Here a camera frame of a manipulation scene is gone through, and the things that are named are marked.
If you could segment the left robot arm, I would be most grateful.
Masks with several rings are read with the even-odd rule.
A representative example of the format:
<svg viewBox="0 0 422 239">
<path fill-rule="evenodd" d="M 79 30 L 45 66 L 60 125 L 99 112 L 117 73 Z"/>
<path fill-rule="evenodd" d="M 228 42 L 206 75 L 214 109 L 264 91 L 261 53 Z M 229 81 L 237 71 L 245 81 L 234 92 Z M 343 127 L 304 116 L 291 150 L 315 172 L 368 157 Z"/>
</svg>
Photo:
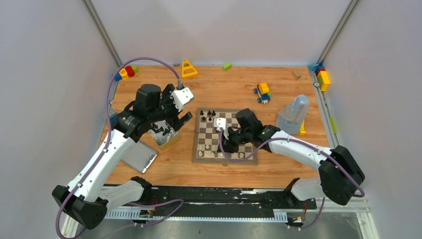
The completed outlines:
<svg viewBox="0 0 422 239">
<path fill-rule="evenodd" d="M 150 130 L 155 133 L 180 130 L 193 116 L 191 112 L 183 117 L 179 114 L 193 99 L 188 87 L 168 84 L 161 89 L 154 84 L 142 85 L 135 100 L 115 116 L 112 130 L 83 170 L 66 186 L 57 185 L 53 189 L 52 197 L 60 212 L 92 230 L 115 208 L 135 201 L 141 206 L 148 205 L 152 201 L 152 185 L 139 176 L 111 192 L 102 192 L 102 187 L 143 134 Z"/>
</svg>

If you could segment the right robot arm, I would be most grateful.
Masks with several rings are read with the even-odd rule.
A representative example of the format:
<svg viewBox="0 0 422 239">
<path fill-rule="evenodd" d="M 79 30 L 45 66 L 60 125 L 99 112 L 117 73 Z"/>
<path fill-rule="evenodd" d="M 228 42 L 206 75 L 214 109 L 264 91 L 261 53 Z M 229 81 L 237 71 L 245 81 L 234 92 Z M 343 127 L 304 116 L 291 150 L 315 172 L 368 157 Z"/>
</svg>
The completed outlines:
<svg viewBox="0 0 422 239">
<path fill-rule="evenodd" d="M 284 194 L 287 206 L 296 208 L 311 198 L 329 198 L 339 205 L 347 205 L 352 197 L 363 198 L 361 184 L 365 175 L 351 152 L 342 145 L 335 148 L 318 146 L 298 139 L 273 125 L 263 125 L 249 108 L 240 110 L 235 118 L 238 126 L 228 126 L 225 118 L 216 118 L 213 126 L 219 133 L 219 149 L 224 157 L 238 152 L 241 144 L 252 143 L 255 155 L 263 149 L 287 156 L 312 168 L 317 177 L 296 178 Z"/>
</svg>

